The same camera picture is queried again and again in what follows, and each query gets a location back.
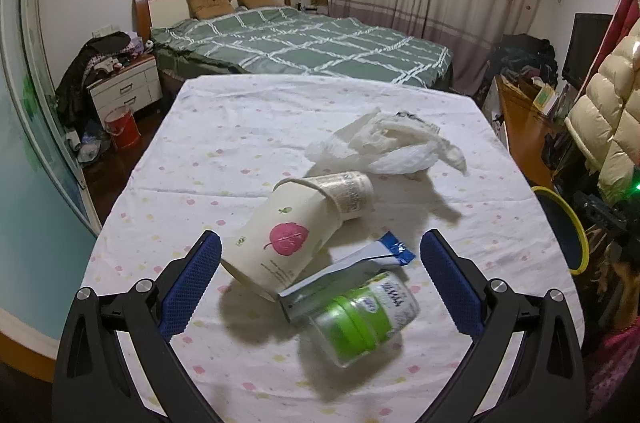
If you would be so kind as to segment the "paper cup with pink leaf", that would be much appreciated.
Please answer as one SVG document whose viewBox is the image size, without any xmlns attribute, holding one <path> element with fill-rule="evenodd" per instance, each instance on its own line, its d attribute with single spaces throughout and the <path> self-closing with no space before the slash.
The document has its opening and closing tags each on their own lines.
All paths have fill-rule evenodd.
<svg viewBox="0 0 640 423">
<path fill-rule="evenodd" d="M 307 181 L 285 180 L 224 239 L 221 264 L 250 291 L 274 302 L 341 225 L 332 198 Z"/>
</svg>

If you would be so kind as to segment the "green label clear jar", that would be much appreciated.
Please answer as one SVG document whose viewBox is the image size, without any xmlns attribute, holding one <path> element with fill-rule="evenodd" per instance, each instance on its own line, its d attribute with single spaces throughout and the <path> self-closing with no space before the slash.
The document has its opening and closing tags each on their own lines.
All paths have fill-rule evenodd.
<svg viewBox="0 0 640 423">
<path fill-rule="evenodd" d="M 405 282 L 383 271 L 310 316 L 309 334 L 334 365 L 347 368 L 393 339 L 419 313 Z"/>
</svg>

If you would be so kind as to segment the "silver blue foil pouch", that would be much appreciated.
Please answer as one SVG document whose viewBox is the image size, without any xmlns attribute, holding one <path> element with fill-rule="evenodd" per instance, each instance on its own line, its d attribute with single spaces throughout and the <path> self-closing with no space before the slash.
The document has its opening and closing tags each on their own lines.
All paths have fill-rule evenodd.
<svg viewBox="0 0 640 423">
<path fill-rule="evenodd" d="M 387 231 L 380 239 L 281 292 L 278 301 L 284 317 L 291 325 L 300 325 L 335 296 L 360 287 L 381 271 L 407 266 L 414 258 L 416 254 Z"/>
</svg>

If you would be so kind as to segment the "white pill bottle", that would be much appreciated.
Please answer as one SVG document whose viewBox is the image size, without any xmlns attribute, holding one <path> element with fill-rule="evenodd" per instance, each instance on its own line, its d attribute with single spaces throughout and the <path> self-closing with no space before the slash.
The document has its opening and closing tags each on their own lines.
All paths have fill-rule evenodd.
<svg viewBox="0 0 640 423">
<path fill-rule="evenodd" d="M 373 202 L 373 186 L 363 172 L 339 172 L 310 178 L 310 181 L 332 198 L 342 221 L 361 217 Z"/>
</svg>

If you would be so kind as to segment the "white plastic bag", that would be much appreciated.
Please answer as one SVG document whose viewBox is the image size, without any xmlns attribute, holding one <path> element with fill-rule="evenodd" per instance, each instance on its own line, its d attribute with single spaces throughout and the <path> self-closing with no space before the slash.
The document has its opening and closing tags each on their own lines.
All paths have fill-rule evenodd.
<svg viewBox="0 0 640 423">
<path fill-rule="evenodd" d="M 437 162 L 466 173 L 462 151 L 440 133 L 440 127 L 416 114 L 386 113 L 375 108 L 329 137 L 311 143 L 305 156 L 339 172 L 414 175 Z"/>
</svg>

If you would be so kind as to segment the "yellow rim trash bin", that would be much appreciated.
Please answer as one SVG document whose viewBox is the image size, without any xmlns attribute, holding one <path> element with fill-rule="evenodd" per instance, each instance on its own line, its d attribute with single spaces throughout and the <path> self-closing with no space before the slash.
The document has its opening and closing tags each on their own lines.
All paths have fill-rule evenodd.
<svg viewBox="0 0 640 423">
<path fill-rule="evenodd" d="M 586 230 L 567 201 L 549 188 L 534 186 L 534 195 L 547 217 L 563 253 L 570 274 L 578 276 L 589 264 L 589 242 Z"/>
</svg>

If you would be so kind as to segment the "cream puffer jacket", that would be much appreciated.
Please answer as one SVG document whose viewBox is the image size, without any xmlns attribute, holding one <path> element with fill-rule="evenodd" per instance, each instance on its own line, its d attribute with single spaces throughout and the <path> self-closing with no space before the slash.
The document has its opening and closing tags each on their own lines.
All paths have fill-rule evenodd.
<svg viewBox="0 0 640 423">
<path fill-rule="evenodd" d="M 634 27 L 600 64 L 565 125 L 608 203 L 629 193 L 639 164 L 639 29 Z"/>
</svg>

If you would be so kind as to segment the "wooden low cabinet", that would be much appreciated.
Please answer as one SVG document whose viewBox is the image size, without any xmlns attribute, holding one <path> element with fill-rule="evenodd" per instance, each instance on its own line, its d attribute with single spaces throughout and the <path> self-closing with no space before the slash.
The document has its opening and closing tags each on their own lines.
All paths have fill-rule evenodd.
<svg viewBox="0 0 640 423">
<path fill-rule="evenodd" d="M 497 79 L 497 88 L 508 150 L 527 181 L 533 186 L 552 188 L 552 170 L 542 161 L 547 135 L 557 128 L 543 116 L 526 94 Z"/>
</svg>

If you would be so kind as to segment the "sliding glass wardrobe door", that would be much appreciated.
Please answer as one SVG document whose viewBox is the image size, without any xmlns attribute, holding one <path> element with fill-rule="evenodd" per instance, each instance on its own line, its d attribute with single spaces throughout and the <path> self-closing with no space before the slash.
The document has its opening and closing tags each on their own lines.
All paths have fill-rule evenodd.
<svg viewBox="0 0 640 423">
<path fill-rule="evenodd" d="M 56 114 L 39 0 L 1 0 L 1 68 L 37 166 L 70 210 L 97 235 L 101 223 L 74 153 L 79 139 Z"/>
</svg>

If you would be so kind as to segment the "white floral tablecloth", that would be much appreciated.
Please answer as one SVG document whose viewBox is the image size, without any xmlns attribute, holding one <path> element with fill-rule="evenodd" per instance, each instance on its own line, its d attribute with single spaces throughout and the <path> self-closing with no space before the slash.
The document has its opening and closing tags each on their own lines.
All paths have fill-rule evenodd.
<svg viewBox="0 0 640 423">
<path fill-rule="evenodd" d="M 302 179 L 331 172 L 306 149 L 367 113 L 413 114 L 457 146 L 464 169 L 379 175 L 340 204 Z M 322 76 L 202 76 L 185 83 L 102 228 L 84 276 L 100 295 L 154 279 L 206 230 L 225 258 L 303 278 L 381 238 L 416 250 L 438 230 L 488 278 L 565 295 L 585 324 L 565 258 L 532 188 L 472 100 Z M 289 325 L 277 302 L 219 269 L 171 345 L 227 422 L 413 422 L 454 373 L 468 336 L 419 263 L 401 280 L 420 311 L 347 368 Z"/>
</svg>

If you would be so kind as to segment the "pile of clothes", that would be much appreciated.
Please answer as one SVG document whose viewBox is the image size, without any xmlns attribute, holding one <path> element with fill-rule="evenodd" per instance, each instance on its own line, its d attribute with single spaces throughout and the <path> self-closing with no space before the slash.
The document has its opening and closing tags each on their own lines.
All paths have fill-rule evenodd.
<svg viewBox="0 0 640 423">
<path fill-rule="evenodd" d="M 552 87 L 558 83 L 558 62 L 548 39 L 529 34 L 503 35 L 491 49 L 487 63 L 484 79 L 488 82 L 503 70 L 522 74 L 532 68 L 544 83 Z"/>
</svg>

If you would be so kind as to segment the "dark clothes on nightstand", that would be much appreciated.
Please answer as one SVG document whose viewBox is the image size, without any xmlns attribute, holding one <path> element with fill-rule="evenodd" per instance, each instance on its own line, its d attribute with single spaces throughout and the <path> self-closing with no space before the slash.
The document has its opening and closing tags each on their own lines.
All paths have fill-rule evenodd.
<svg viewBox="0 0 640 423">
<path fill-rule="evenodd" d="M 56 114 L 68 130 L 82 135 L 96 113 L 91 111 L 88 87 L 96 82 L 106 70 L 96 66 L 114 58 L 117 62 L 131 61 L 144 50 L 142 38 L 136 34 L 118 31 L 89 39 L 78 55 L 70 62 L 55 91 Z"/>
</svg>

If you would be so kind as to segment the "green plaid duvet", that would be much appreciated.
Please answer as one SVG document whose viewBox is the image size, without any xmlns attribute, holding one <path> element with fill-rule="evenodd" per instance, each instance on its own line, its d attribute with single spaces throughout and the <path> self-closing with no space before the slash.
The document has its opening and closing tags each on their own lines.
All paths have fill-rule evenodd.
<svg viewBox="0 0 640 423">
<path fill-rule="evenodd" d="M 158 67 L 176 79 L 220 74 L 324 75 L 444 88 L 451 51 L 353 18 L 291 7 L 186 19 L 151 30 Z"/>
</svg>

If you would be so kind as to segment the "wooden bed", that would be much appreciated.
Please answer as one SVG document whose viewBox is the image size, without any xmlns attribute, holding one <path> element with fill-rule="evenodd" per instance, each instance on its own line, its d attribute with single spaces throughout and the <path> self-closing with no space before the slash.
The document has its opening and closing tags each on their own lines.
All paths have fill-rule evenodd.
<svg viewBox="0 0 640 423">
<path fill-rule="evenodd" d="M 355 18 L 300 10 L 291 1 L 132 0 L 132 8 L 169 94 L 198 76 L 244 73 L 450 87 L 448 48 Z"/>
</svg>

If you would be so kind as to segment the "left brown pillow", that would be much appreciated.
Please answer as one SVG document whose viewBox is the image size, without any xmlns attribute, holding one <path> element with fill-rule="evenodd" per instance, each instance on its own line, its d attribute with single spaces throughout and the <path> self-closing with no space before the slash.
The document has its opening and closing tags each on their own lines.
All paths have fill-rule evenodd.
<svg viewBox="0 0 640 423">
<path fill-rule="evenodd" d="M 190 17 L 209 20 L 225 16 L 234 11 L 230 0 L 186 0 Z"/>
</svg>

